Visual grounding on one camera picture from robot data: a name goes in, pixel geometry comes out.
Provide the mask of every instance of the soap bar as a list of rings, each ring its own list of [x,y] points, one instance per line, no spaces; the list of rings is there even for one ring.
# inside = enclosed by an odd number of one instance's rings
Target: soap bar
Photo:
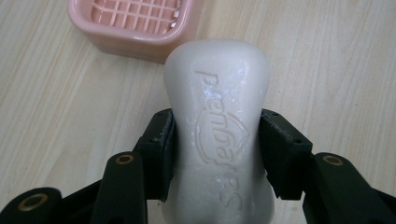
[[[258,143],[268,70],[260,49],[236,40],[190,42],[166,60],[177,127],[168,224],[270,222],[274,196]]]

